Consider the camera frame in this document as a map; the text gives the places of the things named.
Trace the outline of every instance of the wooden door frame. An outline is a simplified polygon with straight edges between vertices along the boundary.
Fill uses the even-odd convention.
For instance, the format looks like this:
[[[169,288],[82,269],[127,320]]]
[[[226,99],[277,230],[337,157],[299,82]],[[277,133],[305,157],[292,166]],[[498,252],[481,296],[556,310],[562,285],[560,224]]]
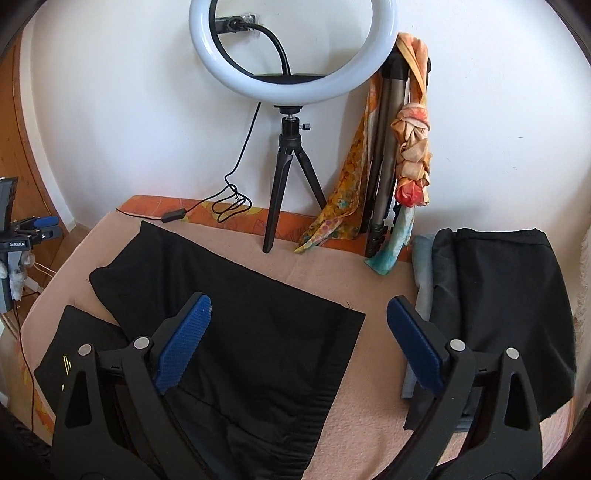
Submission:
[[[61,216],[57,212],[56,206],[54,205],[51,196],[47,191],[47,188],[45,187],[45,183],[43,182],[43,178],[41,176],[41,173],[39,172],[39,168],[37,167],[37,162],[35,162],[35,156],[33,155],[33,149],[31,148],[31,144],[29,142],[29,137],[27,134],[27,127],[25,126],[25,118],[22,111],[21,101],[21,45],[22,33],[18,35],[18,38],[15,42],[14,57],[12,61],[12,98],[14,100],[14,111],[17,117],[18,132],[21,137],[22,148],[25,152],[27,164],[29,165],[29,169],[31,170],[31,174],[33,175],[35,184],[37,185],[37,189],[41,194],[43,203],[47,207],[47,210],[51,212],[53,216],[56,216],[60,219],[61,230],[63,231],[65,237],[68,234],[68,230],[64,225]]]

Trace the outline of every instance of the ring light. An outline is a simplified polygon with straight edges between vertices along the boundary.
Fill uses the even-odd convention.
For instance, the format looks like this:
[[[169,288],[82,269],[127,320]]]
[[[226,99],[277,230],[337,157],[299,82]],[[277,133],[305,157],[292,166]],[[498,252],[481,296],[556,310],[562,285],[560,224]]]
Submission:
[[[372,0],[372,26],[353,59],[334,73],[307,83],[278,85],[253,78],[223,49],[215,33],[217,0],[193,0],[189,27],[205,68],[218,81],[246,97],[282,106],[301,106],[344,95],[370,78],[390,55],[398,35],[397,0]]]

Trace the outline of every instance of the cable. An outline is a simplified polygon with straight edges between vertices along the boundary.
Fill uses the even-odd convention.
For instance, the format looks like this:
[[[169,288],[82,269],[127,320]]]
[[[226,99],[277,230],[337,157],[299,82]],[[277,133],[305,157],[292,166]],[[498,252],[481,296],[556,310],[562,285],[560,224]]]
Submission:
[[[224,197],[223,199],[217,200],[214,202],[214,204],[212,205],[212,212],[215,213],[217,215],[217,222],[218,223],[223,223],[226,220],[232,218],[235,215],[238,215],[239,213],[244,213],[247,212],[248,210],[250,210],[252,208],[252,201],[250,200],[250,198],[248,198],[246,195],[240,193],[238,191],[238,187],[236,185],[234,185],[233,183],[230,183],[228,181],[228,178],[233,175],[236,170],[238,169],[238,167],[240,166],[240,162],[242,161],[242,157],[244,156],[244,152],[246,151],[246,146],[248,145],[248,141],[251,139],[251,135],[252,135],[252,130],[255,127],[255,123],[256,123],[256,118],[258,117],[259,111],[261,109],[261,103],[259,102],[258,105],[256,106],[256,111],[254,116],[252,117],[252,122],[251,122],[251,126],[248,129],[248,134],[246,136],[246,140],[244,141],[244,145],[242,146],[242,151],[240,152],[240,156],[238,157],[238,161],[236,162],[236,165],[234,165],[234,168],[232,169],[231,172],[227,173],[224,176],[224,181],[226,182],[226,186],[220,190],[219,192],[203,199],[200,200],[199,202],[197,202],[195,205],[193,205],[189,210],[185,210],[185,209],[180,209],[180,210],[175,210],[174,212],[167,212],[165,213],[162,217],[158,218],[158,217],[149,217],[149,216],[142,216],[142,215],[134,215],[132,213],[126,213],[123,212],[121,210],[119,210],[118,208],[116,208],[115,210],[119,213],[123,213],[124,215],[133,217],[133,218],[141,218],[143,220],[161,220],[163,223],[168,223],[171,222],[172,220],[180,220],[183,219],[186,215],[188,215],[190,212],[192,212],[193,210],[195,210],[195,208],[197,208],[199,205],[201,205],[203,202],[206,202],[208,200],[212,200],[215,197],[219,197],[222,193],[224,193],[225,191],[227,191],[228,189],[232,192],[231,195]],[[231,198],[235,197],[235,201],[233,204],[225,207],[224,209],[222,209],[221,211],[217,211],[216,210],[216,206],[220,203],[225,202],[226,200],[229,200]],[[244,204],[248,204],[247,207],[241,209],[241,207]]]
[[[123,213],[123,215],[127,215],[128,217],[141,218],[143,220],[162,220],[162,218],[160,218],[160,217],[146,217],[146,216],[142,216],[142,215],[134,215],[133,213],[127,213],[127,212],[124,212],[123,210],[119,210],[118,208],[116,208],[115,211],[119,212],[119,213]]]
[[[241,28],[257,30],[261,32],[263,35],[266,35],[267,38],[269,38],[269,40],[273,42],[273,45],[275,46],[275,49],[279,54],[279,58],[281,59],[281,70],[283,72],[283,75],[291,75],[290,64],[287,61],[287,55],[285,53],[285,50],[283,49],[283,45],[281,45],[279,38],[277,38],[277,36],[271,30],[269,30],[267,27],[263,27],[262,25],[252,24],[245,21],[236,21],[236,24]]]
[[[248,23],[241,18],[235,18],[234,20],[232,20],[228,24],[228,27],[230,27],[232,29],[232,31],[257,30],[257,31],[261,32],[263,35],[266,35],[269,38],[269,40],[271,40],[273,45],[275,45],[275,48],[277,49],[277,53],[279,54],[279,57],[281,59],[281,70],[283,72],[283,75],[286,75],[286,76],[291,75],[291,68],[290,68],[289,61],[287,60],[287,54],[285,53],[285,50],[284,50],[283,46],[281,45],[279,38],[277,38],[277,36],[271,30],[269,30],[267,27],[263,27],[262,25]],[[185,210],[184,208],[181,208],[181,209],[175,210],[173,212],[167,212],[164,215],[162,215],[162,217],[160,217],[160,218],[153,217],[153,216],[150,217],[150,216],[144,216],[144,215],[134,215],[133,213],[123,212],[123,211],[119,210],[118,208],[116,208],[115,210],[119,213],[123,213],[124,215],[127,215],[129,217],[133,217],[133,218],[140,218],[142,220],[160,220],[160,221],[162,221],[162,223],[168,223],[168,222],[172,222],[174,220],[182,220],[187,214],[189,214],[190,212],[195,210],[195,208],[197,208],[203,202],[206,202],[208,200],[212,200],[215,197],[222,195],[227,190],[230,190],[232,193],[229,196],[224,197],[223,199],[215,201],[212,205],[212,212],[217,215],[216,220],[218,223],[223,223],[226,220],[229,220],[230,218],[232,218],[233,216],[238,215],[239,213],[244,213],[244,212],[247,212],[248,210],[250,210],[252,208],[252,201],[246,195],[240,193],[238,191],[238,187],[228,181],[228,177],[233,175],[236,172],[236,170],[238,169],[238,167],[240,166],[240,162],[242,161],[242,157],[244,156],[244,152],[246,150],[246,146],[248,145],[248,141],[251,138],[252,129],[255,126],[256,118],[259,114],[260,109],[261,109],[261,103],[259,102],[259,104],[256,106],[255,114],[252,117],[251,127],[248,131],[248,135],[246,136],[246,140],[244,142],[244,145],[242,146],[242,151],[240,152],[240,156],[238,157],[238,161],[236,162],[236,165],[234,166],[232,171],[230,173],[226,174],[223,178],[224,182],[226,182],[226,186],[222,190],[220,190],[219,192],[217,192],[214,195],[211,195],[210,197],[207,197],[207,198],[197,202],[189,210]],[[231,198],[236,199],[233,204],[229,205],[228,207],[225,207],[221,211],[216,210],[217,205],[219,205],[220,203],[223,203],[226,200],[229,200]]]
[[[230,173],[226,173],[226,175],[224,176],[224,181],[226,182],[226,186],[220,190],[219,192],[217,192],[214,195],[211,195],[210,197],[207,197],[206,199],[203,199],[199,202],[197,202],[195,205],[193,205],[189,210],[187,210],[187,213],[190,213],[191,211],[195,210],[195,208],[197,208],[199,205],[201,205],[203,202],[206,202],[208,200],[212,200],[215,197],[220,196],[222,193],[224,193],[227,189],[230,189],[232,191],[232,194],[228,197],[225,197],[223,199],[217,200],[216,202],[214,202],[214,204],[212,205],[212,212],[215,213],[217,215],[217,222],[218,223],[223,223],[226,220],[232,218],[234,215],[238,215],[239,213],[244,213],[247,212],[248,210],[250,210],[252,208],[252,201],[250,200],[250,198],[248,198],[246,195],[240,193],[238,191],[238,187],[236,187],[236,185],[234,185],[233,183],[230,183],[228,181],[228,177],[230,177],[231,175],[233,175],[236,170],[238,169],[238,167],[240,166],[240,162],[242,161],[242,157],[244,156],[244,152],[246,151],[246,146],[248,145],[248,141],[251,139],[251,135],[252,135],[252,130],[255,127],[255,123],[256,123],[256,118],[258,116],[259,110],[261,109],[261,103],[259,102],[258,105],[256,106],[256,110],[255,110],[255,114],[252,117],[252,122],[251,122],[251,126],[248,129],[248,134],[246,135],[246,140],[244,141],[244,145],[242,146],[242,151],[240,152],[240,156],[238,157],[238,161],[236,162],[236,165],[234,165],[234,168],[232,169],[232,171]],[[225,202],[226,200],[229,200],[233,197],[236,197],[236,201],[227,206],[226,208],[224,208],[222,211],[218,212],[216,210],[216,205],[218,205],[219,203]],[[248,207],[239,210],[237,212],[232,213],[231,215],[228,215],[226,217],[224,217],[222,219],[222,216],[228,212],[233,212],[234,210],[239,209],[242,205],[244,205],[245,203],[248,204]]]
[[[21,319],[18,314],[18,302],[14,302],[14,316],[17,318],[18,324],[18,343],[21,346],[21,355],[22,359],[25,361],[25,365],[27,366],[27,370],[29,372],[29,376],[31,377],[31,432],[35,433],[35,425],[34,425],[34,412],[35,412],[35,380],[33,379],[33,373],[31,372],[31,367],[29,367],[29,363],[25,357],[25,349],[22,347],[22,334],[21,334]]]
[[[37,291],[34,291],[33,293],[27,293],[26,295],[23,295],[21,297],[21,300],[22,299],[26,299],[27,297],[30,297],[31,295],[41,295],[41,294],[39,292],[37,292]]]

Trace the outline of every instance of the black cloth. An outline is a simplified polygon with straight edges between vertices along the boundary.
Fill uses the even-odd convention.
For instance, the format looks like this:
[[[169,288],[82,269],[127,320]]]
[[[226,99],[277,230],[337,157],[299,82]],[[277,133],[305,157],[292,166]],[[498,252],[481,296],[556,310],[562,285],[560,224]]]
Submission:
[[[71,305],[66,306],[57,332],[35,369],[37,383],[53,411],[57,411],[68,365],[78,354],[80,345],[85,343],[91,343],[99,352],[129,345],[123,330],[117,325],[103,322]]]
[[[146,222],[111,265],[90,275],[90,282],[129,341],[152,335],[195,291],[207,294],[210,326],[180,385],[166,394],[174,415],[222,480],[303,476],[353,352],[362,313]],[[56,345],[77,329],[66,326],[71,308],[64,312]],[[81,341],[96,343],[86,337],[69,343],[77,348]],[[55,350],[50,347],[48,354],[58,358],[64,351]],[[51,361],[59,370],[58,363]],[[35,374],[44,392],[61,388],[61,373],[55,378],[41,373],[40,367]]]
[[[56,480],[51,447],[0,403],[0,473],[6,479]]]
[[[433,250],[430,321],[477,352],[519,350],[544,420],[572,398],[575,337],[569,298],[550,243],[539,230],[440,231]],[[459,430],[476,413],[473,389]],[[414,430],[433,396],[415,388],[405,428]]]

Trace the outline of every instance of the gray fabric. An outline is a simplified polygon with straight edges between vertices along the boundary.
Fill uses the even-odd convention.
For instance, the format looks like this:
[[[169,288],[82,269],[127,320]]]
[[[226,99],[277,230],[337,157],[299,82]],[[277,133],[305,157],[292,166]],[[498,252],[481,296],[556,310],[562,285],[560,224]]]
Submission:
[[[414,282],[418,287],[416,311],[423,320],[429,320],[433,305],[433,262],[431,249],[435,234],[417,235],[413,239],[413,270]],[[402,398],[412,398],[417,383],[413,369],[407,366],[406,376],[402,384]]]

